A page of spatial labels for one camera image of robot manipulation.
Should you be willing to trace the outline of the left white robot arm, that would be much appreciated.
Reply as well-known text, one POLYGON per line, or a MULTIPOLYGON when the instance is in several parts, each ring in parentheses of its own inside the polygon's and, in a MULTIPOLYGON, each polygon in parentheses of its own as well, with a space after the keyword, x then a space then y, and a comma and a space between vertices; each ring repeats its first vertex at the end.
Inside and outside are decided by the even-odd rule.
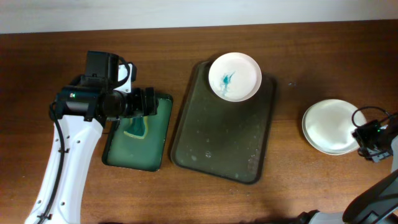
POLYGON ((107 121, 157 114, 153 88, 133 88, 137 68, 121 56, 89 51, 85 72, 56 94, 49 106, 52 149, 26 223, 79 223, 93 151, 107 121))

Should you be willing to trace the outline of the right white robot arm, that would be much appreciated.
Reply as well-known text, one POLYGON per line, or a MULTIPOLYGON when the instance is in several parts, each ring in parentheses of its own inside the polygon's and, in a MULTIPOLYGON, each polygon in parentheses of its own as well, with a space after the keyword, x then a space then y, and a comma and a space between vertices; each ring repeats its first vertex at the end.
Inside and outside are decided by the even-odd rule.
POLYGON ((301 213, 293 222, 312 223, 397 223, 397 119, 385 126, 374 120, 355 129, 353 137, 365 156, 388 153, 393 158, 391 173, 356 197, 343 212, 318 210, 301 213))

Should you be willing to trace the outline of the green rectangular tray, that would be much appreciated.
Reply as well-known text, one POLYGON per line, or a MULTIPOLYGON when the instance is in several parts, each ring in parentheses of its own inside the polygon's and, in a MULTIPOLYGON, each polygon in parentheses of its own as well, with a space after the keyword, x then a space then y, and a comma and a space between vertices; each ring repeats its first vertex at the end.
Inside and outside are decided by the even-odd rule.
POLYGON ((146 116, 148 133, 144 139, 124 134, 129 126, 128 118, 113 121, 102 155, 107 166, 155 172, 160 169, 172 112, 173 98, 169 94, 156 94, 159 105, 157 114, 146 116))

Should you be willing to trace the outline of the white plate pink rim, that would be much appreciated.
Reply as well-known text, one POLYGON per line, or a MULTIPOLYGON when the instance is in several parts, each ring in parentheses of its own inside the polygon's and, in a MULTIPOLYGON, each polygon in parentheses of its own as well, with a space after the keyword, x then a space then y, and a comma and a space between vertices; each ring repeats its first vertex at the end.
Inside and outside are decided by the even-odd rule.
POLYGON ((211 64, 208 82, 214 94, 221 99, 240 102, 257 93, 262 83, 262 72, 252 57, 230 52, 211 64))

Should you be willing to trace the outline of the dark brown serving tray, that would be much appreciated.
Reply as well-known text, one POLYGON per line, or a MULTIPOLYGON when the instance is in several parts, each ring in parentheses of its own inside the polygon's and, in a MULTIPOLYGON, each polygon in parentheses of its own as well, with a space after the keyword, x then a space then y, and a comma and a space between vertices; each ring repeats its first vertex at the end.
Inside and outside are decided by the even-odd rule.
POLYGON ((184 169, 255 184, 261 179, 267 154, 277 82, 264 74, 253 97, 229 102, 211 90, 210 66, 205 61, 195 67, 170 159, 184 169))

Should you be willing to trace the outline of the green and yellow sponge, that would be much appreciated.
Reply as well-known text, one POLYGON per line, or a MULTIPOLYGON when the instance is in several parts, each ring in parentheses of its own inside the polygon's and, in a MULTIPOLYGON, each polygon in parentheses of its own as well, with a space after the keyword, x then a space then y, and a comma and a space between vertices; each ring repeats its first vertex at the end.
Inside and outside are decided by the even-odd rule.
POLYGON ((148 133, 147 117, 141 116, 131 118, 129 126, 124 130, 124 134, 135 139, 144 139, 148 133))

